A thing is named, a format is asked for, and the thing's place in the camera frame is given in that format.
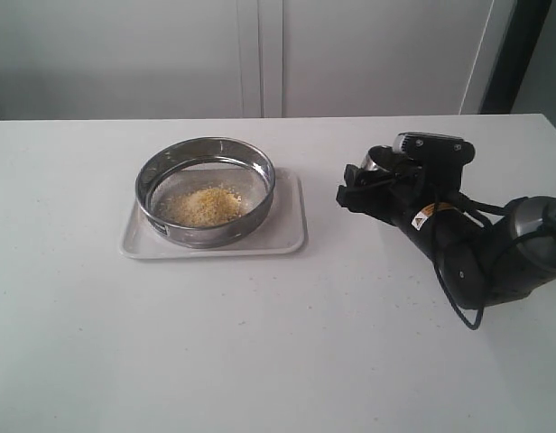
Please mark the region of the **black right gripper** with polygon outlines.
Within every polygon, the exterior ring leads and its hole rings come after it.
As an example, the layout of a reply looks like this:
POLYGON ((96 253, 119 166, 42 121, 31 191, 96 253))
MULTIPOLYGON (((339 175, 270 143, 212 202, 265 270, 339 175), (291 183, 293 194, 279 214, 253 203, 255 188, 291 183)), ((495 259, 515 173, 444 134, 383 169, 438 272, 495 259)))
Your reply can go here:
POLYGON ((464 139, 427 143, 397 154, 392 172, 348 164, 337 203, 399 228, 430 259, 450 244, 476 238, 482 226, 459 204, 463 168, 475 158, 474 145, 464 139))

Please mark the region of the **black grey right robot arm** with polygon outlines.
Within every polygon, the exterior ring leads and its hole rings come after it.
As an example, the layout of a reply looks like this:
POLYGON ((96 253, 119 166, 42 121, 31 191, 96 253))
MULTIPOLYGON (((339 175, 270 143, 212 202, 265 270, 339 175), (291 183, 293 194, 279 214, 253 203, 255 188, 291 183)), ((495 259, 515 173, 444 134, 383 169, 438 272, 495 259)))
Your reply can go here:
POLYGON ((399 229, 432 262, 459 308, 523 299, 556 279, 556 198, 516 198, 502 207, 460 190, 476 155, 457 136, 406 132, 349 164, 338 204, 399 229))

